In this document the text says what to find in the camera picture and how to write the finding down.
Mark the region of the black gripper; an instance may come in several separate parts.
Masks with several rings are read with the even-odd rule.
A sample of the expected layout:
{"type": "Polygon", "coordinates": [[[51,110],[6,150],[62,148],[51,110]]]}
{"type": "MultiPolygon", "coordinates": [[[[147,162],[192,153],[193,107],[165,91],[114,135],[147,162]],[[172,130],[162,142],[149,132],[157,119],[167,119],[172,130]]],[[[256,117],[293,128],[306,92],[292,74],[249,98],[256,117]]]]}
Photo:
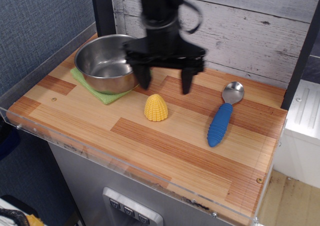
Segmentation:
{"type": "Polygon", "coordinates": [[[178,23],[162,27],[146,26],[146,37],[124,44],[126,60],[133,68],[140,86],[147,90],[151,82],[150,67],[181,69],[182,92],[188,94],[194,70],[204,70],[205,50],[180,36],[178,23]]]}

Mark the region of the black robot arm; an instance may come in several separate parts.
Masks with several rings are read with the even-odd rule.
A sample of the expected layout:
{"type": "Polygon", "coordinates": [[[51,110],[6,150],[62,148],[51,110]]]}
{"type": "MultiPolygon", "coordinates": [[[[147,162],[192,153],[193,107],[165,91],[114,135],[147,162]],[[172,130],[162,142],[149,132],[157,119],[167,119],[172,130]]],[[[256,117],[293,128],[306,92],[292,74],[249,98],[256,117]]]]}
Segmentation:
{"type": "Polygon", "coordinates": [[[193,76],[204,70],[206,51],[180,36],[179,7],[197,8],[185,0],[141,0],[146,37],[124,43],[126,61],[140,86],[151,82],[151,67],[179,69],[182,92],[188,94],[193,76]]]}

